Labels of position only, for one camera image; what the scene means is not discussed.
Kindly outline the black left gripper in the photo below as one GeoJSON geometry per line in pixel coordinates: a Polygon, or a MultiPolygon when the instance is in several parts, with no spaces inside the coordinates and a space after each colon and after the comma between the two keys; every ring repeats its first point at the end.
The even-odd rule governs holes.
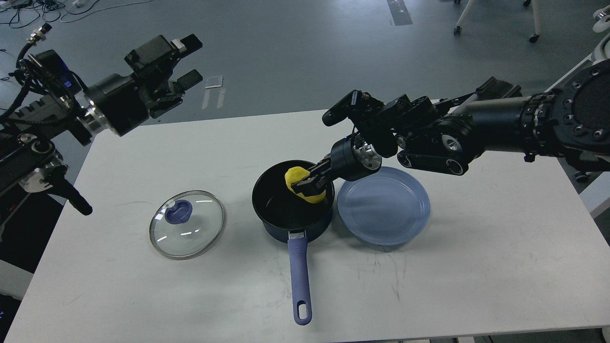
{"type": "Polygon", "coordinates": [[[131,50],[124,60],[133,70],[127,76],[111,74],[83,91],[86,107],[78,122],[94,137],[103,130],[124,136],[148,119],[156,119],[183,102],[186,91],[200,84],[203,76],[195,69],[167,80],[177,63],[200,50],[202,41],[193,33],[167,40],[157,35],[131,50]]]}

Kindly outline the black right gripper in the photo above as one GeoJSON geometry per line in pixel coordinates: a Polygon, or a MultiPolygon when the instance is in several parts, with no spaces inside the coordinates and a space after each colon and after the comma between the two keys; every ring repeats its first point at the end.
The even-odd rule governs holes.
{"type": "Polygon", "coordinates": [[[380,170],[383,159],[360,135],[348,135],[333,144],[330,159],[322,159],[306,169],[292,184],[296,194],[305,197],[323,195],[335,179],[355,182],[380,170]]]}

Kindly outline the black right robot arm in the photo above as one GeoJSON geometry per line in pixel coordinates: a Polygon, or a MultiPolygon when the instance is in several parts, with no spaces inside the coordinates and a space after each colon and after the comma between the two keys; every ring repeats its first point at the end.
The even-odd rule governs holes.
{"type": "Polygon", "coordinates": [[[289,189],[303,198],[324,193],[336,179],[348,182],[379,171],[396,156],[407,169],[461,176],[486,151],[563,158],[585,172],[609,170],[609,61],[595,61],[549,91],[521,88],[492,77],[474,92],[433,103],[407,95],[383,102],[353,90],[322,116],[326,126],[345,119],[353,132],[304,172],[287,172],[289,189]]]}

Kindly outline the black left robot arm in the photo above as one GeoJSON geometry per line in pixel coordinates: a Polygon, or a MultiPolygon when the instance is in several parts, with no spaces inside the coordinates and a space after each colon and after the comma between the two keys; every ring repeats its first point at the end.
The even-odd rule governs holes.
{"type": "Polygon", "coordinates": [[[185,92],[203,80],[196,70],[171,80],[178,62],[203,47],[200,39],[159,35],[126,55],[131,74],[86,85],[54,50],[29,54],[51,29],[45,23],[31,33],[10,74],[21,88],[1,111],[2,225],[34,193],[61,197],[90,215],[93,208],[67,180],[68,166],[53,139],[69,132],[87,146],[104,130],[122,137],[182,104],[185,92]]]}

